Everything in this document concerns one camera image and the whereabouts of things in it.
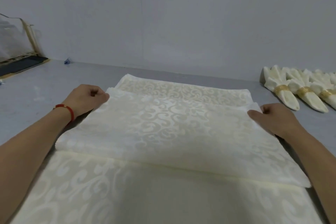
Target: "gold napkin ring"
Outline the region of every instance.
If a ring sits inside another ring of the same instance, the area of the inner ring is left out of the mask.
[[[299,98],[303,98],[303,96],[307,93],[307,92],[313,92],[313,90],[310,87],[302,87],[299,88],[296,92],[296,94],[299,96]]]
[[[321,99],[325,100],[329,98],[331,95],[336,95],[336,90],[323,90],[321,93],[318,95]]]
[[[282,90],[288,90],[289,91],[289,88],[288,88],[287,85],[282,84],[282,85],[276,86],[273,90],[273,93],[278,95],[280,93],[280,91],[282,91]]]

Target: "gray table surface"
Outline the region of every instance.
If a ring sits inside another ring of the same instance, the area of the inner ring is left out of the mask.
[[[259,105],[279,102],[259,82],[87,63],[65,65],[63,61],[51,60],[9,77],[0,85],[0,145],[61,103],[79,84],[98,85],[106,90],[114,87],[127,73],[141,78],[221,89],[248,89]],[[298,120],[336,156],[336,110],[328,107],[328,113],[319,113],[299,102],[300,110],[295,112]]]

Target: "person's left hand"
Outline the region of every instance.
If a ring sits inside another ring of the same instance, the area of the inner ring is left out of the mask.
[[[110,98],[101,88],[94,85],[81,84],[75,88],[62,104],[70,107],[75,117],[99,107]]]

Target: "red string bracelet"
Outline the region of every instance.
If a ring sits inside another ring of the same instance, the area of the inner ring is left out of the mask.
[[[58,104],[58,105],[55,105],[55,107],[53,109],[55,109],[57,107],[65,107],[66,109],[68,109],[69,112],[70,112],[70,114],[71,114],[71,120],[70,120],[70,122],[72,122],[72,121],[75,120],[75,114],[74,114],[73,110],[70,107],[68,107],[67,105],[64,105],[64,104]]]

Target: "hand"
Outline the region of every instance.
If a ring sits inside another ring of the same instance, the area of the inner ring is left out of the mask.
[[[295,115],[283,104],[267,104],[260,107],[263,113],[249,110],[247,114],[266,131],[283,139],[305,131]]]
[[[109,98],[110,95],[105,93],[98,86],[81,84],[71,91],[62,104],[70,107],[73,110],[75,117],[77,117],[99,107]]]

